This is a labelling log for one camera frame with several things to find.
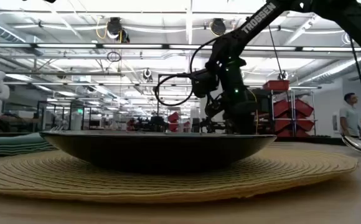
pipe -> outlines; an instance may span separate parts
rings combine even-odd
[[[0,25],[0,38],[11,42],[11,43],[24,43],[26,42],[26,39],[23,39],[22,37],[16,35],[15,33],[9,31],[8,29],[3,28],[3,26]],[[36,49],[27,49],[24,48],[22,49],[24,52],[28,53],[28,54],[34,54],[36,56],[41,56],[43,55],[42,52],[40,52],[39,50]]]
[[[359,64],[361,66],[361,56],[358,57]],[[308,75],[306,78],[298,81],[298,85],[311,85],[311,84],[321,84],[326,83],[331,78],[336,79],[341,76],[344,76],[350,72],[356,71],[355,60],[350,59],[348,61],[339,60],[328,67],[317,70],[316,72]]]

ceiling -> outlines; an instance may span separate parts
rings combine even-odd
[[[223,18],[227,31],[243,24],[245,17],[252,15],[264,4],[262,0],[57,0],[48,4],[42,0],[0,0],[0,27],[16,34],[24,42],[45,43],[102,43],[115,41],[105,36],[104,25],[110,17],[120,17],[122,26],[127,30],[131,44],[181,44],[200,45],[214,38],[209,29],[213,18]],[[334,22],[321,19],[314,14],[285,12],[272,24],[273,42],[277,47],[350,47],[345,32]],[[296,32],[307,27],[305,32]],[[272,46],[268,29],[257,35],[251,46]],[[153,110],[156,105],[151,86],[134,86],[134,83],[146,83],[143,72],[149,68],[153,83],[157,83],[158,74],[172,74],[188,71],[191,50],[176,49],[44,49],[35,56],[33,52],[22,49],[0,48],[0,70],[16,74],[28,74],[34,82],[91,82],[122,83],[122,86],[101,87],[97,93],[90,94],[76,86],[42,85],[55,91],[69,91],[80,96],[126,98],[127,104],[142,107],[144,111]],[[107,53],[117,51],[122,61],[110,62]],[[193,68],[204,68],[210,51],[197,54]],[[309,79],[315,71],[326,70],[334,63],[352,59],[350,52],[278,52],[244,51],[241,57],[247,62],[242,67],[246,85],[261,85],[276,79],[279,66],[287,71],[289,79],[298,84],[298,80]],[[59,79],[49,72],[82,72],[82,75],[67,75]],[[167,102],[173,98],[182,99],[190,92],[190,81],[176,78],[170,83],[184,84],[163,89],[162,95]],[[182,108],[188,111],[199,106],[198,101],[190,101]]]

black bowl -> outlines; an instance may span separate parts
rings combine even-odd
[[[122,131],[45,131],[40,135],[58,149],[96,166],[142,173],[222,168],[276,139],[273,135]]]

bowl rim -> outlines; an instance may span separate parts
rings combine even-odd
[[[41,131],[42,137],[49,136],[83,136],[83,137],[114,137],[114,138],[276,138],[274,134],[242,135],[215,133],[149,133],[127,131]]]

gray t-shirt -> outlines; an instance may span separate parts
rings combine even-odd
[[[347,119],[348,132],[351,136],[359,136],[359,115],[353,106],[347,105],[341,108],[340,118]]]

